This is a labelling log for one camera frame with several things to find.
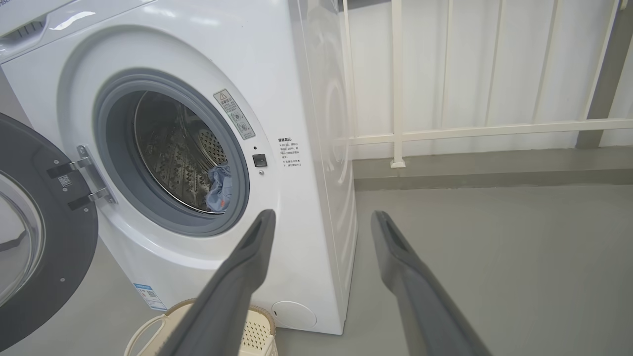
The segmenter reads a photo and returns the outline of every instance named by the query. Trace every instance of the washing machine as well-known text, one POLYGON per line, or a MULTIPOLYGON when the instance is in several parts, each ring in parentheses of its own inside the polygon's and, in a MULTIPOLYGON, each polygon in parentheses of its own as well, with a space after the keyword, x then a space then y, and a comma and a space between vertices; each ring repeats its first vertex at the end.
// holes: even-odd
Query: washing machine
POLYGON ((252 303, 342 333, 357 225, 335 1, 12 0, 0 34, 31 125, 0 120, 4 346, 72 295, 97 232, 166 310, 264 209, 277 228, 252 303))

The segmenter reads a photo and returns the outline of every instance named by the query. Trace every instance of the door lock button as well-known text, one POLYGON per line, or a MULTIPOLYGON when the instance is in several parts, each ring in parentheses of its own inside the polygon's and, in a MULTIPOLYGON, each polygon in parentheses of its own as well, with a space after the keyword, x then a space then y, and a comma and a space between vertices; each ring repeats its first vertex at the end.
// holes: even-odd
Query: door lock button
POLYGON ((268 163, 266 162, 266 155, 264 154, 253 155, 253 161, 255 162, 255 167, 268 166, 268 163))

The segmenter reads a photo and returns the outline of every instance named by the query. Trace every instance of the railing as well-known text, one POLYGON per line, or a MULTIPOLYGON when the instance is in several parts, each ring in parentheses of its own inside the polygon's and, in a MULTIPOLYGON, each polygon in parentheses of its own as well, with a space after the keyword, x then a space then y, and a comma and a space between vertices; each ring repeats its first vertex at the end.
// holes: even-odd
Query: railing
POLYGON ((611 9, 611 17, 606 29, 606 35, 602 43, 601 52, 599 54, 598 64, 596 65, 596 71, 593 75, 591 82, 591 89, 586 99, 585 108, 582 111, 582 115, 573 121, 557 121, 557 122, 540 122, 541 117, 541 99, 542 89, 544 83, 550 77, 550 66, 552 46, 556 45, 556 29, 557 21, 560 17, 560 1, 554 0, 552 7, 552 16, 549 24, 549 34, 546 44, 545 55, 541 67, 541 77, 538 85, 536 102, 534 103, 534 109, 532 112, 532 121, 529 124, 519 125, 504 125, 504 126, 491 126, 489 125, 491 98, 494 91, 494 75, 497 65, 499 36, 503 33, 504 28, 504 15, 506 0, 499 0, 499 11, 497 17, 496 35, 494 42, 494 53, 492 59, 492 74, 488 85, 488 98, 486 104, 486 120, 484 126, 477 127, 461 127, 445 129, 444 123, 446 122, 446 113, 448 111, 448 78, 450 75, 449 58, 450 58, 450 44, 451 44, 451 28, 453 22, 453 0, 448 0, 448 14, 446 21, 446 52, 444 55, 444 78, 442 88, 442 102, 441 102, 441 121, 440 129, 424 130, 416 132, 403 132, 403 25, 402 25, 402 0, 391 0, 391 16, 392 16, 392 56, 393 56, 393 133, 383 135, 371 135, 371 136, 357 136, 356 124, 358 119, 356 118, 356 101, 354 97, 354 74, 351 60, 351 38, 349 31, 349 18, 348 18, 348 6, 347 0, 343 1, 344 10, 344 24, 346 30, 346 45, 345 55, 346 61, 349 63, 346 74, 346 80, 348 85, 348 101, 351 106, 350 115, 354 126, 354 137, 351 140, 351 144, 375 144, 375 143, 393 143, 394 154, 393 161, 391 162, 392 168, 404 167, 403 161, 403 142, 405 141, 421 141, 432 139, 447 139, 456 137, 476 137, 476 136, 495 136, 495 135, 509 135, 509 134, 530 134, 530 133, 542 133, 542 132, 563 132, 563 131, 583 131, 583 130, 608 130, 608 129, 633 129, 633 119, 627 118, 604 118, 596 120, 587 120, 589 108, 596 91, 598 84, 598 78, 605 58, 607 44, 611 36, 611 30, 613 28, 613 22, 618 8, 620 7, 619 0, 613 0, 613 6, 611 9))

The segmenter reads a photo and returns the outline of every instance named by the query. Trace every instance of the barcode sticker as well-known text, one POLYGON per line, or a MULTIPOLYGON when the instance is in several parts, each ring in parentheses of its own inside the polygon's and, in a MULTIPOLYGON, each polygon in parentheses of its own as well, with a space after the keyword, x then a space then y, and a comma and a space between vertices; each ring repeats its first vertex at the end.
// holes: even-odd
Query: barcode sticker
POLYGON ((57 178, 57 180, 59 180, 63 188, 66 188, 67 186, 73 184, 73 182, 70 180, 70 178, 68 178, 67 175, 62 175, 61 177, 57 178))
POLYGON ((143 299, 145 299, 145 302, 147 303, 147 305, 149 305, 150 308, 154 310, 162 310, 164 312, 167 311, 165 304, 161 302, 152 287, 145 284, 137 283, 134 283, 134 286, 136 287, 136 290, 139 291, 139 294, 141 294, 143 299))

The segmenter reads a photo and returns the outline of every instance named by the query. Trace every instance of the concrete floor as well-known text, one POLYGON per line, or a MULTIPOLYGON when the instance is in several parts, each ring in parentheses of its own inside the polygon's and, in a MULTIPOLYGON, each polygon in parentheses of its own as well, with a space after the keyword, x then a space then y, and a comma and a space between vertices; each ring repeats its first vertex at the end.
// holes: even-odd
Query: concrete floor
MULTIPOLYGON (((342 336, 278 329, 279 354, 407 355, 370 214, 387 211, 494 355, 633 353, 633 186, 367 191, 342 336)), ((120 355, 155 312, 103 245, 72 299, 0 353, 120 355)))

